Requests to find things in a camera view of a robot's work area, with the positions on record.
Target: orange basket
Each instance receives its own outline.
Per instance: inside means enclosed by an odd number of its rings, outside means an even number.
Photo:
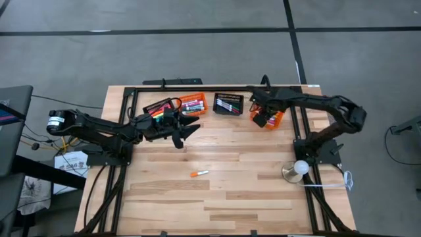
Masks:
[[[190,115],[193,115],[193,116],[194,115],[203,115],[208,110],[208,103],[206,102],[206,97],[205,97],[204,93],[196,93],[196,94],[193,94],[193,95],[185,95],[185,96],[181,96],[180,99],[183,101],[183,103],[193,101],[193,100],[196,100],[196,99],[203,101],[203,107],[205,109],[202,110],[202,111],[190,113],[190,114],[188,114],[189,116]],[[179,100],[176,100],[176,101],[177,101],[177,107],[179,107],[180,101]]]
[[[253,121],[253,118],[255,117],[255,115],[257,115],[257,111],[253,111],[250,113],[250,120]],[[270,129],[270,130],[275,130],[277,128],[279,128],[279,125],[281,125],[281,120],[282,117],[284,116],[283,112],[277,112],[273,117],[276,117],[273,124],[267,122],[266,125],[264,125],[265,128]]]

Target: white label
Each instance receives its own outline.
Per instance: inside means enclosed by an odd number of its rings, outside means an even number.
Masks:
[[[60,122],[57,122],[57,121],[50,121],[50,122],[48,122],[48,123],[47,123],[47,126],[50,126],[50,125],[53,125],[53,126],[58,126],[58,125],[60,125]]]
[[[64,118],[60,118],[60,117],[50,117],[50,119],[49,119],[48,121],[49,121],[49,122],[51,122],[51,121],[64,122]]]

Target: wooden tabletop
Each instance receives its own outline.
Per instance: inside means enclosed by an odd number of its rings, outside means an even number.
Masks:
[[[303,86],[303,92],[321,95],[318,86]],[[118,121],[124,86],[110,86],[102,118]],[[137,113],[167,97],[194,92],[141,92]],[[309,210],[304,188],[286,182],[281,175],[285,162],[294,161],[295,138],[288,110],[279,129],[259,128],[249,120],[249,92],[244,95],[244,113],[239,117],[212,111],[214,92],[205,92],[209,110],[197,122],[200,129],[176,149],[172,140],[142,142],[134,147],[132,164],[124,184],[119,235],[160,234],[310,234]],[[327,114],[307,109],[312,131],[329,125]],[[299,109],[297,116],[304,137]],[[83,228],[86,199],[100,167],[89,170],[75,231]],[[323,184],[342,184],[331,165],[320,165]],[[190,178],[191,172],[209,173]],[[108,167],[96,183],[88,220],[103,201]],[[326,201],[336,215],[355,229],[345,188],[325,188]],[[315,201],[319,229],[320,208]],[[111,228],[113,204],[106,230]]]

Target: white cable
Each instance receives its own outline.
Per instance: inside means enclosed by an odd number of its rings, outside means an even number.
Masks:
[[[353,174],[350,171],[345,171],[343,173],[343,184],[298,184],[302,187],[323,187],[323,188],[336,188],[336,187],[346,187],[349,191],[353,188],[354,180]]]

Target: gray carpet floor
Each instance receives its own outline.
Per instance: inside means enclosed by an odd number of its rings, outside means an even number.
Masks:
[[[290,0],[295,27],[421,26],[417,0]],[[287,27],[281,0],[11,0],[0,32]],[[385,152],[389,126],[421,115],[421,32],[297,33],[309,84],[344,95],[368,112],[364,130],[342,135],[343,167],[361,232],[419,236],[421,166],[400,165]],[[285,33],[124,36],[0,36],[0,86],[30,84],[34,94],[102,106],[109,85],[161,78],[202,78],[205,84],[298,84],[291,39]],[[33,98],[27,124],[40,134],[50,109],[73,106]],[[84,109],[99,116],[101,111]],[[421,163],[420,138],[389,136],[396,159]],[[53,152],[21,145],[38,161]],[[70,234],[80,194],[39,216],[31,235]]]

